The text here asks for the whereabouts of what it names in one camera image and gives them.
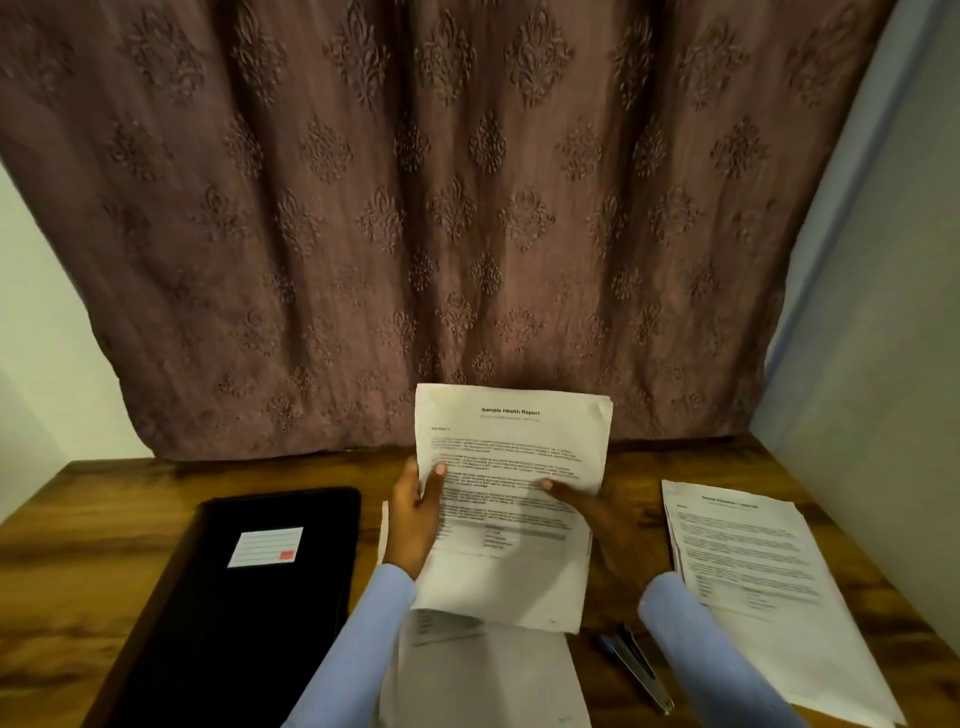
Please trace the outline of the stack of printed paper sheets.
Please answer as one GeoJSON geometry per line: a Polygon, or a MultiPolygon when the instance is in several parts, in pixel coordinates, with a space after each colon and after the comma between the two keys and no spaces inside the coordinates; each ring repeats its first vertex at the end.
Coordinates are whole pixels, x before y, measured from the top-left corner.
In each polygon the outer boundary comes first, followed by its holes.
{"type": "Polygon", "coordinates": [[[675,568],[790,703],[868,728],[906,717],[793,502],[662,480],[675,568]]]}

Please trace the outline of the person's left forearm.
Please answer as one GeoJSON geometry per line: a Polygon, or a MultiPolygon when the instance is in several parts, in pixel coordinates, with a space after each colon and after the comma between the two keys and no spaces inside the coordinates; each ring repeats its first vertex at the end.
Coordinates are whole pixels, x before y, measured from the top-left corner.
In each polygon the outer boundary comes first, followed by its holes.
{"type": "Polygon", "coordinates": [[[403,569],[379,564],[281,728],[370,728],[415,599],[416,583],[403,569]]]}

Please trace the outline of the black folder with white label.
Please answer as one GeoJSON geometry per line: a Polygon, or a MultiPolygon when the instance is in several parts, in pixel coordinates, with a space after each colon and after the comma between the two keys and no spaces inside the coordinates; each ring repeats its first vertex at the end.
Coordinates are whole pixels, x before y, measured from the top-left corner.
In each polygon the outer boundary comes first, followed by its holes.
{"type": "Polygon", "coordinates": [[[347,620],[361,504],[200,504],[81,728],[280,728],[347,620]]]}

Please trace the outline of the printed white paper sheet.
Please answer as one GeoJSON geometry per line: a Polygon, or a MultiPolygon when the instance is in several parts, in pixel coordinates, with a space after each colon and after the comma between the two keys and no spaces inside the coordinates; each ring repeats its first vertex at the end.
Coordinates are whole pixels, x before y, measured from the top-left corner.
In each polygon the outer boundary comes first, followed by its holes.
{"type": "Polygon", "coordinates": [[[568,636],[592,536],[570,507],[441,507],[379,704],[389,728],[592,728],[568,636]]]}
{"type": "Polygon", "coordinates": [[[613,415],[604,394],[419,383],[421,480],[439,464],[447,470],[414,609],[577,633],[593,535],[541,482],[597,494],[613,415]]]}

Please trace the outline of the brown patterned curtain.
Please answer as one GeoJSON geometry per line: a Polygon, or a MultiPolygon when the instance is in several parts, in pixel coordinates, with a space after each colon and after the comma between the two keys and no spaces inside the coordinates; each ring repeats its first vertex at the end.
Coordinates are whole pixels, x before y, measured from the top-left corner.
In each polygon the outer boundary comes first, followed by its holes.
{"type": "Polygon", "coordinates": [[[0,160],[154,455],[410,445],[421,383],[747,431],[896,0],[0,0],[0,160]]]}

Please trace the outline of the person's right hand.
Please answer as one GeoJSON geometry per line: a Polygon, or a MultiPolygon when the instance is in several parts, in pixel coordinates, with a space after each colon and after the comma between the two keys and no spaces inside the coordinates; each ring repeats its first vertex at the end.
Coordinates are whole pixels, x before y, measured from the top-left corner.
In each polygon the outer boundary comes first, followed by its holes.
{"type": "Polygon", "coordinates": [[[639,525],[626,491],[605,480],[593,495],[601,501],[600,514],[580,514],[598,543],[606,568],[624,584],[641,594],[660,575],[668,572],[654,541],[639,525]]]}

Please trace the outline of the person's right forearm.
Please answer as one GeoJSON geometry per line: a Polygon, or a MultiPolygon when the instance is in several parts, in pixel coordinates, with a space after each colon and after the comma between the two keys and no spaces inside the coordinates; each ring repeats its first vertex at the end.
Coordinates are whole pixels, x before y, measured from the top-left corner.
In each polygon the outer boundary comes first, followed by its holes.
{"type": "Polygon", "coordinates": [[[809,728],[677,573],[654,577],[637,613],[702,728],[809,728]]]}

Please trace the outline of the person's left hand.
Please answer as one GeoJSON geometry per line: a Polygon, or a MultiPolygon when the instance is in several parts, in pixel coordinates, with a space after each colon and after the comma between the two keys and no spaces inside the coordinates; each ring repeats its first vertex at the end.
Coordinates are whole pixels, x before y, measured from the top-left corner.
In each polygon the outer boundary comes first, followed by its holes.
{"type": "Polygon", "coordinates": [[[421,575],[440,527],[438,511],[424,508],[416,458],[409,458],[393,484],[388,503],[388,531],[382,563],[395,566],[412,580],[421,575]]]}

